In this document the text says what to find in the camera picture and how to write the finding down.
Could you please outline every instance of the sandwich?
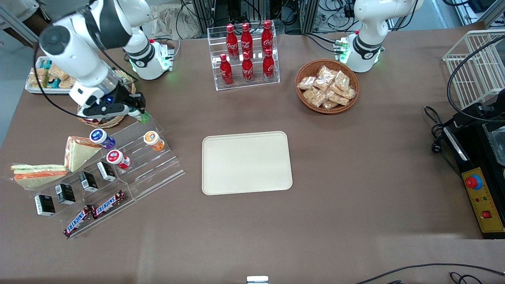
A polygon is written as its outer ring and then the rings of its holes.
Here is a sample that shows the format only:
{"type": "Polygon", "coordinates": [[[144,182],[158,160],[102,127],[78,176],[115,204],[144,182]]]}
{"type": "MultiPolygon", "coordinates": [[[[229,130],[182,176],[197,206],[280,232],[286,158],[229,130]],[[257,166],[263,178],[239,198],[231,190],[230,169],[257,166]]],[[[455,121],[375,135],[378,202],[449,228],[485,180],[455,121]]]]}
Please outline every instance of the sandwich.
{"type": "Polygon", "coordinates": [[[26,190],[32,190],[67,174],[63,165],[14,165],[14,181],[26,190]]]}
{"type": "Polygon", "coordinates": [[[65,167],[71,172],[78,170],[101,148],[101,145],[91,142],[88,138],[69,136],[65,147],[65,167]]]}

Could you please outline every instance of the coca-cola bottle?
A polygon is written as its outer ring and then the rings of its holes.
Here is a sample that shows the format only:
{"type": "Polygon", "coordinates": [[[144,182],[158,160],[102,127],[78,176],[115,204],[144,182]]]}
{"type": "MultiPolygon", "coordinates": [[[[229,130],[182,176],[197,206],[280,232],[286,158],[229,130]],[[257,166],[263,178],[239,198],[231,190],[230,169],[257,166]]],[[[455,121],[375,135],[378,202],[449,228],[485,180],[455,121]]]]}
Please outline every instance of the coca-cola bottle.
{"type": "Polygon", "coordinates": [[[274,35],[272,35],[272,22],[270,20],[265,20],[263,22],[263,33],[261,34],[261,49],[263,53],[267,49],[272,49],[272,40],[274,35]]]}
{"type": "Polygon", "coordinates": [[[249,85],[254,81],[253,63],[251,62],[249,52],[244,52],[244,61],[242,61],[242,75],[244,76],[244,83],[249,85]]]}
{"type": "Polygon", "coordinates": [[[226,31],[226,47],[228,48],[228,55],[230,56],[230,60],[238,60],[238,41],[237,36],[234,33],[233,25],[227,24],[226,31]]]}
{"type": "Polygon", "coordinates": [[[274,80],[274,59],[272,50],[265,50],[265,59],[263,59],[263,81],[272,82],[274,80]]]}
{"type": "Polygon", "coordinates": [[[242,52],[248,52],[249,54],[253,51],[253,37],[249,32],[249,23],[242,24],[242,36],[240,37],[242,42],[242,52]]]}
{"type": "Polygon", "coordinates": [[[231,73],[231,65],[226,60],[226,54],[221,53],[219,57],[221,58],[221,64],[219,65],[219,69],[221,69],[221,76],[223,76],[224,85],[229,87],[233,85],[233,74],[231,73]]]}

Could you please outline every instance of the brown tabletop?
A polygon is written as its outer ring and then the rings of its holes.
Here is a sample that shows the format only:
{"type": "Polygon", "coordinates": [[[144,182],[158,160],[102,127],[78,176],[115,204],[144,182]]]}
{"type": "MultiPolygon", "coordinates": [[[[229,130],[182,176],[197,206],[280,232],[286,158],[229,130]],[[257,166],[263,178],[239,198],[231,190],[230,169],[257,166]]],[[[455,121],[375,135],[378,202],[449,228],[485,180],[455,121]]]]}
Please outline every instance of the brown tabletop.
{"type": "MultiPolygon", "coordinates": [[[[348,111],[317,114],[294,90],[298,69],[331,55],[302,36],[279,38],[281,83],[216,92],[206,40],[184,41],[174,71],[137,84],[186,174],[75,240],[37,216],[32,198],[2,181],[0,279],[6,283],[354,283],[390,269],[459,262],[503,270],[505,243],[482,240],[463,184],[431,153],[433,106],[444,120],[441,57],[469,30],[392,32],[348,111]],[[282,130],[293,187],[206,196],[201,142],[209,135],[282,130]]],[[[111,55],[123,66],[120,50],[111,55]]],[[[68,97],[56,103],[74,110],[68,97]]],[[[132,122],[129,119],[121,125],[132,122]]],[[[24,93],[0,153],[10,163],[62,163],[66,138],[90,127],[24,93]]],[[[450,283],[413,269],[375,283],[450,283]]]]}

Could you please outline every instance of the red button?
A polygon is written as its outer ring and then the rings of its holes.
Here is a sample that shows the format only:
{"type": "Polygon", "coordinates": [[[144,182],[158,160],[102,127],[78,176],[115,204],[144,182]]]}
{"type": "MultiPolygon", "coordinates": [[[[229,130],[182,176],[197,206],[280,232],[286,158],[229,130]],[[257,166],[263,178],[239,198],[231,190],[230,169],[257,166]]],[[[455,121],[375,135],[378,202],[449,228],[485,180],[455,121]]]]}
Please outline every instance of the red button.
{"type": "Polygon", "coordinates": [[[482,218],[484,218],[484,219],[491,218],[491,212],[482,211],[482,218]]]}
{"type": "Polygon", "coordinates": [[[469,176],[465,179],[465,184],[469,187],[469,188],[476,188],[478,185],[479,185],[479,182],[477,181],[476,178],[472,177],[472,176],[469,176]]]}

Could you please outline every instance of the robotic arm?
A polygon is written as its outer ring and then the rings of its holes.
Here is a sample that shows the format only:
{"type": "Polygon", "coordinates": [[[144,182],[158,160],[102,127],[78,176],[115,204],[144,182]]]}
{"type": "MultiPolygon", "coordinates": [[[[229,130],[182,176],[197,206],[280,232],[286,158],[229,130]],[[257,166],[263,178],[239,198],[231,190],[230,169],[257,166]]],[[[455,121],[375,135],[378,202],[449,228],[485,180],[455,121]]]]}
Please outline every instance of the robotic arm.
{"type": "Polygon", "coordinates": [[[423,0],[356,0],[354,14],[362,27],[358,34],[347,38],[349,68],[354,72],[370,70],[388,33],[386,20],[411,14],[422,4],[423,0]]]}
{"type": "Polygon", "coordinates": [[[70,97],[88,118],[144,112],[142,93],[131,94],[96,51],[123,47],[141,78],[156,79],[168,70],[168,49],[149,42],[138,26],[150,18],[144,0],[95,0],[40,35],[40,47],[76,79],[70,97]]]}

